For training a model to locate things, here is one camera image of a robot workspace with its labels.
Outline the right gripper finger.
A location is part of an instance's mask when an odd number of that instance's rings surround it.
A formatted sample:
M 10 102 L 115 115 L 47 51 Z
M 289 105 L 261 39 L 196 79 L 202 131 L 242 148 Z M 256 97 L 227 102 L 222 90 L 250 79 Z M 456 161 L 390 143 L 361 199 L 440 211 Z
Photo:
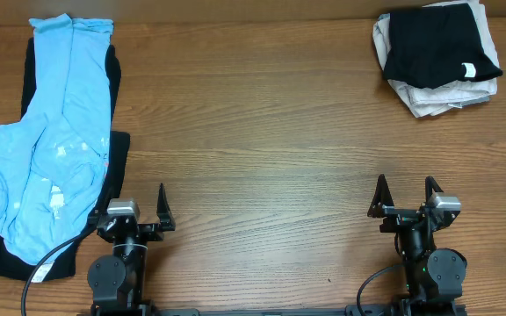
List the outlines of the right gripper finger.
M 394 201 L 384 174 L 379 175 L 376 190 L 369 206 L 367 216 L 385 218 L 394 209 Z
M 444 191 L 440 188 L 437 181 L 433 176 L 427 176 L 425 178 L 425 201 L 432 201 L 438 193 L 443 193 Z

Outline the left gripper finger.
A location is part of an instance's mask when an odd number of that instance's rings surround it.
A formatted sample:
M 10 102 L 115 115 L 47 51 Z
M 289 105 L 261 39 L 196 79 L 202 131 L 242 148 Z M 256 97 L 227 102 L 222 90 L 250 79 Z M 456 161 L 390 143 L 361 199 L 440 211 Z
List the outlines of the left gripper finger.
M 176 222 L 171 213 L 163 183 L 161 183 L 159 187 L 156 215 L 159 219 L 159 226 L 162 231 L 176 230 Z
M 113 198 L 113 193 L 113 187 L 102 189 L 95 206 L 88 215 L 88 226 L 95 226 L 98 223 L 100 217 L 106 213 L 107 206 L 109 205 L 110 200 Z

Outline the light blue t-shirt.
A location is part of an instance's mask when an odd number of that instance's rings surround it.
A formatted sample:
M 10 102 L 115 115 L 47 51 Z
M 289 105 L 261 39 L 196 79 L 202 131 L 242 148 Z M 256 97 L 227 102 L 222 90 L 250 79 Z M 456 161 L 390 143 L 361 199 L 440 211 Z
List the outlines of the light blue t-shirt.
M 0 126 L 0 236 L 34 265 L 83 230 L 105 180 L 113 22 L 62 14 L 30 24 L 35 93 L 21 120 Z

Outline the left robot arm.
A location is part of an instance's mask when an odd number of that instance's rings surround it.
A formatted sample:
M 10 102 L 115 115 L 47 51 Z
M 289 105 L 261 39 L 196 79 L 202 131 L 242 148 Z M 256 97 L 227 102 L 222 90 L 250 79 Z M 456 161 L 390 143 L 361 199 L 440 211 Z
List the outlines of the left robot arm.
M 103 255 L 88 270 L 92 290 L 92 315 L 157 315 L 144 295 L 148 244 L 164 240 L 176 229 L 163 185 L 159 186 L 156 223 L 141 223 L 134 199 L 110 198 L 97 210 L 97 235 L 112 244 L 112 253 Z

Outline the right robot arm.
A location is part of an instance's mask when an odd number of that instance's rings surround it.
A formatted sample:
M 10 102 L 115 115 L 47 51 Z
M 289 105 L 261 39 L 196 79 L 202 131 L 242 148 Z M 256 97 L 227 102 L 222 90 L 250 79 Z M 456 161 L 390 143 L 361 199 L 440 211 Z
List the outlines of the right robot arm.
M 401 261 L 369 276 L 359 287 L 357 309 L 364 288 L 376 277 L 394 269 L 403 269 L 408 293 L 381 307 L 384 315 L 465 315 L 466 308 L 457 305 L 463 293 L 467 260 L 458 251 L 438 248 L 433 234 L 449 227 L 459 216 L 461 203 L 440 188 L 432 176 L 425 178 L 425 201 L 418 209 L 394 206 L 386 177 L 380 175 L 367 216 L 381 219 L 379 230 L 394 235 L 394 247 Z

